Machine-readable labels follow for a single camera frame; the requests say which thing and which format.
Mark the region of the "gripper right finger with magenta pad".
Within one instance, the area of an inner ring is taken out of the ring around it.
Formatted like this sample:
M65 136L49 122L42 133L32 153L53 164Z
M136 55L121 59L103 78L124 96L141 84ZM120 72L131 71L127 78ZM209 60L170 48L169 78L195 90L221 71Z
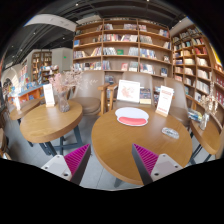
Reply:
M132 145L132 156L144 185L182 169L169 155L156 154L137 144Z

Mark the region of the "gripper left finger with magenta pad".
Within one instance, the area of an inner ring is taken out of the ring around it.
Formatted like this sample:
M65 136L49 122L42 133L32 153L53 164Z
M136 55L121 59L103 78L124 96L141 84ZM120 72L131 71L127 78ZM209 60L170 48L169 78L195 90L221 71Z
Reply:
M42 169L79 185L84 175L90 155L91 146L86 144L70 152L66 156L54 156L42 166Z

